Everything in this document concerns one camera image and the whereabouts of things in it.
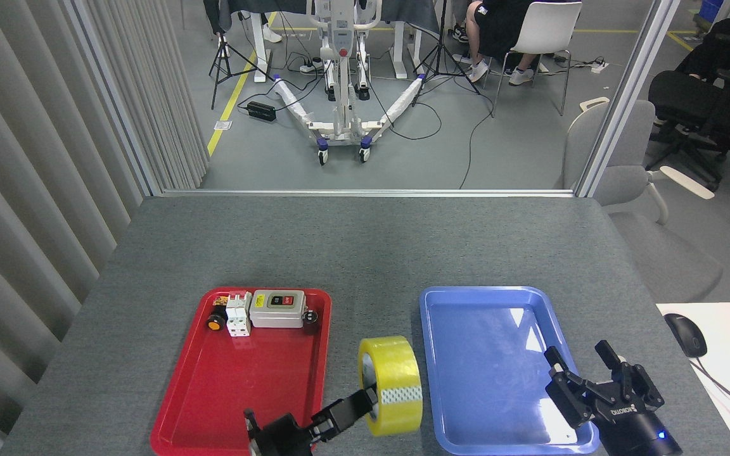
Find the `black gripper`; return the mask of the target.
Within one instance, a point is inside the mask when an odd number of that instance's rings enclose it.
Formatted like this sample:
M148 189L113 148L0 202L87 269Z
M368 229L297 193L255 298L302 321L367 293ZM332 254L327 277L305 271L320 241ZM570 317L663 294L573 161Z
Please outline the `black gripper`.
M579 428L596 413L599 439L609 455L681 455L682 448L656 416L655 410L665 401L646 369L617 355L607 340L594 349L611 370L617 402L599 384L571 372L555 346L544 352L551 366L546 393L567 424Z
M376 387L357 390L312 416L312 431L299 427L291 413L260 427L253 412L248 413L248 445L251 455L312 455L318 441L327 442L345 432L372 412L377 404Z

